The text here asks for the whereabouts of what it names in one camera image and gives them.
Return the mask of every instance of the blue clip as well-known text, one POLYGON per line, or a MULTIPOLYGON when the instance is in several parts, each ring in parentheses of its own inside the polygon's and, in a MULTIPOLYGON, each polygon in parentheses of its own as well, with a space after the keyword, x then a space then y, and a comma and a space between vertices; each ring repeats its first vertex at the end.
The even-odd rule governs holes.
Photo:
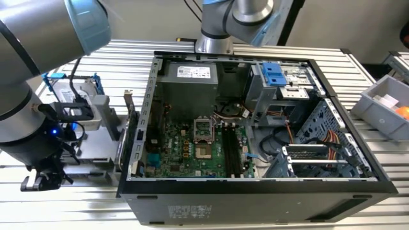
POLYGON ((287 85, 287 79, 278 63, 263 63, 263 74, 270 86, 284 87, 287 85))
POLYGON ((246 156, 247 156, 247 157, 251 157, 251 158, 259 158, 259 156, 258 156, 256 154, 251 154, 251 153, 248 153, 248 152, 246 153, 246 156))
POLYGON ((54 88, 53 88, 53 85, 51 85, 50 80, 49 80, 49 73, 42 74, 42 77, 43 77, 43 81, 45 81, 45 83, 46 83, 46 85, 49 87, 49 90, 51 92, 54 92, 54 88))
POLYGON ((50 79, 65 79, 67 78, 67 75, 65 73, 53 73, 51 76, 49 76, 50 79))
POLYGON ((95 80, 95 84, 96 84, 96 93, 99 95, 106 95, 104 88, 103 88, 103 83, 102 83, 102 78, 100 78, 100 76, 98 76, 96 73, 92 76, 92 79, 95 80))

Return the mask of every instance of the black cable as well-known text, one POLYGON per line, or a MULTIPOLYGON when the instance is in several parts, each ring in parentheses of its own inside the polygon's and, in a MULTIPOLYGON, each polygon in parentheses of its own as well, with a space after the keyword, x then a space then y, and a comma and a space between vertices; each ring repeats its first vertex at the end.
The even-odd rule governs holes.
POLYGON ((198 20, 199 20, 200 22, 203 22, 203 20, 202 20, 200 17, 198 16, 196 12, 194 11, 192 7, 190 6, 187 0, 184 0, 184 2, 186 2, 187 7, 190 8, 190 10, 192 11, 192 13, 195 14, 198 20))
POLYGON ((262 141, 260 141, 260 143, 259 143, 259 148, 260 148, 262 152, 264 152, 264 153, 266 153, 267 155, 270 155, 270 156, 276 157, 278 154, 279 154, 279 152, 278 152, 278 151, 271 151, 271 152, 267 151, 267 150, 264 149, 264 147, 263 147, 263 144, 264 144, 264 142, 266 142, 267 140, 270 140, 271 138, 274 138, 274 140, 275 140, 282 146, 288 145, 288 144, 290 144, 288 142, 283 141, 282 139, 279 139, 279 138, 276 137, 276 135, 278 135, 283 130, 286 130, 286 129, 287 129, 287 127, 284 127, 284 126, 275 128, 272 134, 267 135, 267 136, 262 139, 262 141))
POLYGON ((266 153, 268 156, 274 156, 274 157, 276 157, 278 155, 279 155, 279 152, 278 151, 267 151, 266 149, 264 149, 264 147, 263 147, 263 144, 264 144, 264 142, 268 140, 268 139, 271 139, 272 138, 272 134, 271 135, 268 135, 268 136, 266 136, 263 139, 262 139, 262 141, 259 142, 259 149, 262 150, 262 152, 263 153, 266 153))
POLYGON ((72 122, 62 122, 62 123, 78 124, 78 125, 82 127, 82 129, 83 129, 83 134, 82 134, 82 136, 80 136, 76 140, 67 140, 67 139, 65 139, 65 141, 80 141, 80 140, 83 140, 83 139, 84 139, 84 136, 86 136, 86 127, 84 127, 84 125, 80 124, 80 123, 76 122, 76 121, 72 121, 72 122))
POLYGON ((79 92, 75 88, 75 85, 74 85, 74 78, 75 78, 75 74, 76 74, 76 71, 78 71, 78 68, 79 68, 79 63, 82 62, 82 58, 78 59, 76 63, 75 63, 75 67, 72 68, 72 71, 71 71, 71 75, 70 75, 70 88, 71 88, 71 91, 72 93, 75 94, 76 96, 76 99, 80 98, 82 96, 79 95, 79 92))
POLYGON ((287 127, 286 127, 286 126, 282 126, 282 127, 275 128, 274 133, 272 133, 272 138, 274 138, 274 140, 275 140, 282 146, 286 146, 286 145, 290 144, 290 142, 282 140, 282 139, 276 136, 276 135, 278 135, 282 131, 284 131, 284 130, 287 130, 287 127))
POLYGON ((268 161, 266 161, 264 159, 262 159, 260 157, 254 157, 254 159, 258 159, 259 161, 262 161, 263 163, 270 163, 268 161))
POLYGON ((80 140, 83 140, 83 138, 84 138, 84 136, 86 136, 86 127, 84 127, 84 125, 82 124, 82 123, 79 123, 79 122, 76 122, 76 121, 74 121, 74 122, 71 122, 72 124, 78 124, 80 127, 82 127, 82 129, 83 129, 83 134, 82 134, 82 136, 78 138, 78 141, 80 141, 80 140))
POLYGON ((199 8, 200 12, 204 12, 204 11, 203 11, 203 9, 200 8, 200 6, 199 6, 198 2, 196 2, 195 0, 192 0, 192 1, 195 2, 195 5, 198 6, 198 8, 199 8))

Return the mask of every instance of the white object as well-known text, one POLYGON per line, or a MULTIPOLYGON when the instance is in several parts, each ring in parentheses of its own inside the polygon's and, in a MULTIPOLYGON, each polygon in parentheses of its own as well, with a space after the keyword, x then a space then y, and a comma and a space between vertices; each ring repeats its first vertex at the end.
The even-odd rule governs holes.
POLYGON ((384 97, 380 98, 379 102, 387 106, 388 108, 394 108, 396 104, 399 103, 399 100, 395 99, 391 95, 386 94, 384 97))

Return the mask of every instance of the motherboard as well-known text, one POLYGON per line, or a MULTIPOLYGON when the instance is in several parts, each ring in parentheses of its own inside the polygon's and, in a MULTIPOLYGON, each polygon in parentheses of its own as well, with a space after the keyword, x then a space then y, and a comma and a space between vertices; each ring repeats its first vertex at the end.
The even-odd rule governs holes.
POLYGON ((159 153, 148 154, 147 177, 255 177, 244 126, 218 125, 207 117, 168 122, 162 140, 159 153))

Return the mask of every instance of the label sticker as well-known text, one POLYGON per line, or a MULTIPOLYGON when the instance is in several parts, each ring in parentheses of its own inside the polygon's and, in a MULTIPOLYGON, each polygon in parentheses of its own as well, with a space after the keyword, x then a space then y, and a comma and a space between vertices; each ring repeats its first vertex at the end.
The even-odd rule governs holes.
POLYGON ((250 110, 244 109, 243 117, 244 117, 244 118, 248 118, 248 117, 250 117, 250 114, 251 114, 250 110))
POLYGON ((174 219, 207 219, 211 217, 211 205, 170 205, 170 217, 174 219))
MULTIPOLYGON (((83 90, 78 90, 79 95, 86 98, 86 100, 88 101, 88 103, 91 104, 91 100, 90 100, 90 96, 86 93, 86 91, 83 90)), ((70 89, 62 89, 61 90, 61 94, 63 95, 63 98, 61 98, 62 102, 74 102, 75 100, 75 93, 70 90, 70 89)))
POLYGON ((286 77, 288 81, 299 81, 299 78, 298 77, 292 77, 292 76, 288 76, 286 77))
POLYGON ((178 68, 179 78, 211 78, 211 67, 180 66, 178 68))

